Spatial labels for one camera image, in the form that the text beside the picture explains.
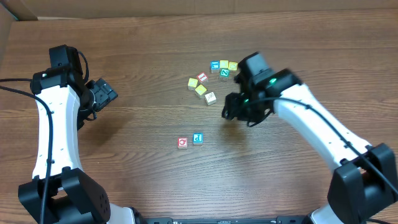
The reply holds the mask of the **white picture block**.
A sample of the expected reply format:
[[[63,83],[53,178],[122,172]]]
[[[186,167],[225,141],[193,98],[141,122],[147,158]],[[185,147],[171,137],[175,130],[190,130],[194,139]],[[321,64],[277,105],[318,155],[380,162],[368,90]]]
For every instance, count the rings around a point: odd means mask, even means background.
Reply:
[[[205,101],[208,106],[213,105],[216,103],[216,96],[213,92],[207,93],[205,95]]]

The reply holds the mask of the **green letter Z block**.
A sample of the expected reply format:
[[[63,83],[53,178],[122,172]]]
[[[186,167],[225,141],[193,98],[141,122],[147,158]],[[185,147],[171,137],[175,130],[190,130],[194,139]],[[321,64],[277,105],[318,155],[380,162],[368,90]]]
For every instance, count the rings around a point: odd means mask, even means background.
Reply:
[[[230,75],[230,71],[228,69],[222,68],[220,70],[220,75],[219,75],[219,79],[226,81],[229,79],[229,75]]]

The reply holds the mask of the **blue letter P block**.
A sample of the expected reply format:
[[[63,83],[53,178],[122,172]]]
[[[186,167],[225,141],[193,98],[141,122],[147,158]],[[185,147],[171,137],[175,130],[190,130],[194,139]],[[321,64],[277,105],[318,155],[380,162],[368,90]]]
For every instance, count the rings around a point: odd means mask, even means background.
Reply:
[[[202,133],[193,133],[193,144],[194,145],[202,145],[203,144],[203,134]]]

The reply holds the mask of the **red letter Q block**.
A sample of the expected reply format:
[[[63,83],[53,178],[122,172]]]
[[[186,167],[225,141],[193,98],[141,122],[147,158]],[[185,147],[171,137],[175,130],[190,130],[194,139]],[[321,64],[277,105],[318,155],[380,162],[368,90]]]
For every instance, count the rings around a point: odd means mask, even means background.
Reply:
[[[179,149],[187,148],[188,147],[188,138],[186,138],[186,137],[178,138],[177,147]]]

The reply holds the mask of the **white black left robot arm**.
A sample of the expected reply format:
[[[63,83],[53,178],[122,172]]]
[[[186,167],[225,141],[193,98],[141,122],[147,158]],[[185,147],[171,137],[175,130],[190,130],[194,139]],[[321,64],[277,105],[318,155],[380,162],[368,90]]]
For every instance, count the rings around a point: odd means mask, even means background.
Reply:
[[[134,210],[109,201],[81,167],[77,131],[90,114],[117,98],[103,79],[86,82],[66,66],[35,73],[31,90],[39,112],[39,147],[32,181],[18,189],[37,223],[135,223]]]

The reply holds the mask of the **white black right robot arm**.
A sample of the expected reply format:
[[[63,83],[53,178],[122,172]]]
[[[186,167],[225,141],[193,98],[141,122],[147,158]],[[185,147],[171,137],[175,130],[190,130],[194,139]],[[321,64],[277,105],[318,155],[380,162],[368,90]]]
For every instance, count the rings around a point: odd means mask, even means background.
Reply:
[[[393,151],[352,133],[289,69],[240,72],[234,81],[240,91],[226,96],[223,118],[253,127],[276,114],[303,136],[333,174],[328,203],[308,214],[304,223],[366,223],[397,202]]]

